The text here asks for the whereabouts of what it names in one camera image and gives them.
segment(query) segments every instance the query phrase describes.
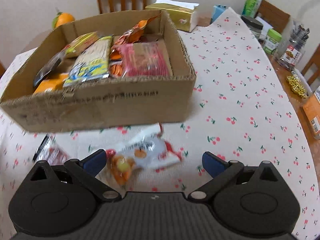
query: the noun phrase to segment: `green lid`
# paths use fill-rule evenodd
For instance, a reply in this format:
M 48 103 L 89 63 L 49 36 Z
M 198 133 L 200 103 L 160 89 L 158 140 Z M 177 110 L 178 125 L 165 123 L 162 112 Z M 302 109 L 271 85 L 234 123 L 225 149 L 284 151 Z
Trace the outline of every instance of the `green lid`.
M 281 41 L 281 34 L 274 29 L 269 29 L 267 35 L 275 39 L 276 41 Z

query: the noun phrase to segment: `black lid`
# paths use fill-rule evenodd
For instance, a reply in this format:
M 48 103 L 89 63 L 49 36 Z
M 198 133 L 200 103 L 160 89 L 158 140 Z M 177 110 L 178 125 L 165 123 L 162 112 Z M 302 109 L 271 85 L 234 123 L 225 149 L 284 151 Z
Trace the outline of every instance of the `black lid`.
M 253 28 L 256 28 L 258 30 L 263 29 L 263 24 L 250 16 L 241 15 L 241 19 L 244 21 L 245 24 L 250 25 Z

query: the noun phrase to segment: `cherry print tablecloth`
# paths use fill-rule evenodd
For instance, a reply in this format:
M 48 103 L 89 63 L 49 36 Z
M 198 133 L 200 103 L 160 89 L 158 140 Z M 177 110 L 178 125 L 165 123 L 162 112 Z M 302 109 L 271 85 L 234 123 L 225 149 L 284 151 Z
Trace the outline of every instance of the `cherry print tablecloth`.
M 197 71 L 192 113 L 184 123 L 164 124 L 163 138 L 184 161 L 159 170 L 134 172 L 124 193 L 183 191 L 189 194 L 211 177 L 201 166 L 202 153 L 245 165 L 270 160 L 297 197 L 301 213 L 293 231 L 298 239 L 320 233 L 319 189 L 307 140 L 287 95 L 260 44 L 230 8 L 209 27 L 179 32 Z M 0 93 L 33 51 L 18 55 L 0 80 Z M 143 126 L 56 135 L 72 157 L 82 158 L 132 138 Z M 0 113 L 0 239 L 15 233 L 8 203 L 32 167 L 30 159 L 44 134 L 30 134 Z M 104 175 L 100 179 L 110 182 Z

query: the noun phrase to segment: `orange carton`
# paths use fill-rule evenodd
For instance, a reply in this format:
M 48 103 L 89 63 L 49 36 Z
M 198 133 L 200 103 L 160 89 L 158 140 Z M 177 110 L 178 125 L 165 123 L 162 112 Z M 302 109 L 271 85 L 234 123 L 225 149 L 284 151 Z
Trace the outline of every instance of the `orange carton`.
M 320 87 L 313 93 L 307 102 L 303 105 L 303 110 L 307 115 L 312 127 L 313 137 L 320 139 Z

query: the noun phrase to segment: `green lidded jar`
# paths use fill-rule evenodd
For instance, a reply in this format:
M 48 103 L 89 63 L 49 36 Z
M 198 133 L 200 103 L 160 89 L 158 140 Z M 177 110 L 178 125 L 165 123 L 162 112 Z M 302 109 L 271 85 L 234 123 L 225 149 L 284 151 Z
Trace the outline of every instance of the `green lidded jar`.
M 263 50 L 265 53 L 273 55 L 273 53 L 276 51 L 279 42 L 281 41 L 281 34 L 274 29 L 269 29 L 266 40 L 263 43 Z

